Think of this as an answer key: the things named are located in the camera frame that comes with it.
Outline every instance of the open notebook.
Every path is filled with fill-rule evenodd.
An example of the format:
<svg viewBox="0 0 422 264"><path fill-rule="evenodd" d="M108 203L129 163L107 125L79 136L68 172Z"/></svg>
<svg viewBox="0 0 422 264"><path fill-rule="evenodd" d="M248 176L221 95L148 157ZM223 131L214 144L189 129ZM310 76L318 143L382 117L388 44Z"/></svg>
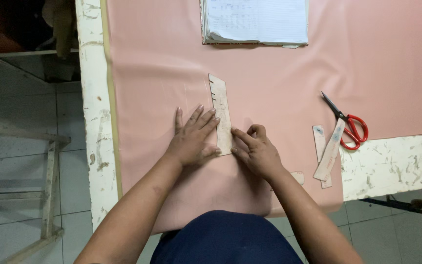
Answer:
<svg viewBox="0 0 422 264"><path fill-rule="evenodd" d="M305 0L201 0L203 43L306 45L306 10Z"/></svg>

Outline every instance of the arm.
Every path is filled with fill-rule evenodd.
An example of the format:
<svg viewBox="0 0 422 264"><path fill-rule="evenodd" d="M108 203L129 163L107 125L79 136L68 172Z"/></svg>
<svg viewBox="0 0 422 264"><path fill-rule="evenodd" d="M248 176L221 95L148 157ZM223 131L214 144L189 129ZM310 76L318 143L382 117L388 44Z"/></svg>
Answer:
<svg viewBox="0 0 422 264"><path fill-rule="evenodd" d="M283 167L278 151L266 137L265 127L254 124L247 133L235 128L231 132L249 147L249 152L237 148L232 152L271 185L308 261L313 264L362 263L336 225Z"/></svg>
<svg viewBox="0 0 422 264"><path fill-rule="evenodd" d="M220 153L204 139L219 123L212 109L199 117L199 106L182 125L182 110L175 114L175 136L166 153L107 214L75 264L136 263L148 241L159 211L186 165Z"/></svg>

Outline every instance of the paint-stained table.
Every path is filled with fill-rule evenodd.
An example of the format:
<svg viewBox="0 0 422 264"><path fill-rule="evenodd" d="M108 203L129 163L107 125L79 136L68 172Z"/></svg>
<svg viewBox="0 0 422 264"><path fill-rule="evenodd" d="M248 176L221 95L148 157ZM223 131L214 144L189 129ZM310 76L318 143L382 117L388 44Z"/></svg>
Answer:
<svg viewBox="0 0 422 264"><path fill-rule="evenodd" d="M101 4L76 0L94 230L121 197ZM341 148L340 153L345 201L422 189L422 136L367 141L356 151Z"/></svg>

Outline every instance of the red scissor handle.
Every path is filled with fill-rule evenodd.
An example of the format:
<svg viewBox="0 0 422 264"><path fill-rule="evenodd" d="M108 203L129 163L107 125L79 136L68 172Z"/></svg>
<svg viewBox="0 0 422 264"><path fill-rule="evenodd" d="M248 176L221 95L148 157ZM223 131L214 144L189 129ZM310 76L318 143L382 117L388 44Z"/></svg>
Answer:
<svg viewBox="0 0 422 264"><path fill-rule="evenodd" d="M353 119L359 121L360 125L362 126L362 130L364 131L364 137L362 139L360 138L359 133L356 130ZM348 134L349 137L355 141L356 146L349 147L348 145L346 145L346 143L343 142L343 139L341 139L340 144L346 149L350 149L350 150L358 149L360 147L360 143L366 141L367 137L369 136L369 129L367 129L366 122L364 122L359 117L348 115L348 126L351 129L352 133L346 127L345 127L345 133Z"/></svg>

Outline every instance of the red scissors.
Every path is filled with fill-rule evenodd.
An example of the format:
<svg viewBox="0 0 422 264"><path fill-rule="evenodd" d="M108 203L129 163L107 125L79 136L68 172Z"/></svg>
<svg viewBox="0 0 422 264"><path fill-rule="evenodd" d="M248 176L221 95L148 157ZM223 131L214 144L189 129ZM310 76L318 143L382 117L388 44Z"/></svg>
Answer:
<svg viewBox="0 0 422 264"><path fill-rule="evenodd" d="M335 113L336 117L343 119L349 125L349 128L351 130L349 131L349 129L345 128L345 133L348 134L349 137L355 141L356 146L349 147L348 145L346 145L346 143L343 142L343 139L341 139L340 144L346 149L350 149L350 150L358 149L360 147L360 143L366 141L367 136L369 135L369 129L367 129L366 123L359 117L356 117L353 115L347 115L347 116L343 115L343 113L340 110L338 110L338 108L336 108L335 104L333 104L333 102L330 99L328 99L326 94L324 94L324 92L322 92L322 94L325 100L327 101L328 105L330 106L331 110L333 111L333 113ZM353 119L359 121L360 125L362 126L362 130L364 130L364 137L362 139L360 138L356 130Z"/></svg>

